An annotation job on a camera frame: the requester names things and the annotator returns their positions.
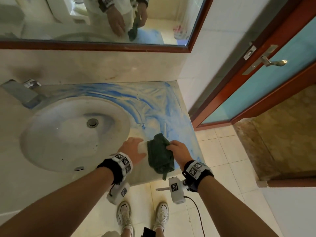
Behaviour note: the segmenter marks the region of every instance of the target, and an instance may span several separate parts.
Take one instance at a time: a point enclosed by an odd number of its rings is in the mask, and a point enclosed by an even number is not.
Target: door handle
[[[276,61],[271,62],[267,56],[269,56],[275,49],[278,47],[278,45],[270,45],[270,47],[247,69],[242,75],[248,75],[251,73],[251,71],[255,70],[255,68],[260,64],[263,63],[265,66],[284,66],[288,61],[282,60],[282,61]]]
[[[284,66],[288,62],[287,60],[271,62],[265,55],[261,57],[261,60],[265,66]]]

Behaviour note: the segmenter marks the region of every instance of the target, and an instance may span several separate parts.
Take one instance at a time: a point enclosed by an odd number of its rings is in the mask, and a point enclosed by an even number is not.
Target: sink drain
[[[99,122],[95,118],[89,119],[87,121],[87,127],[89,127],[89,128],[96,128],[98,126],[98,124],[99,124]]]

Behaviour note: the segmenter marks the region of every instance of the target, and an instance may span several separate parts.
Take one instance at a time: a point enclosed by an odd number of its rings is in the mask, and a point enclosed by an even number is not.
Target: mirror
[[[204,0],[0,0],[0,42],[187,46]]]

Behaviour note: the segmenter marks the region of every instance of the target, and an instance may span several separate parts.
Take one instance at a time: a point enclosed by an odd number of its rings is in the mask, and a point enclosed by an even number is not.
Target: blue paint smear
[[[193,159],[201,161],[202,153],[184,103],[167,82],[67,85],[54,96],[92,96],[112,101],[129,113],[131,128],[143,133],[146,141],[162,133],[169,141],[183,142]]]

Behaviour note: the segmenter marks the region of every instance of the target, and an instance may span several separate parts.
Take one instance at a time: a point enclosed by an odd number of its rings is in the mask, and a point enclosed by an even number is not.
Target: mirror frame
[[[200,33],[207,13],[213,0],[204,0],[198,18],[186,46],[154,45],[154,44],[127,44],[127,43],[100,43],[100,42],[63,42],[51,40],[18,40],[0,41],[0,49],[21,50],[69,50],[69,51],[137,51],[137,52],[174,52],[191,53],[195,41]]]

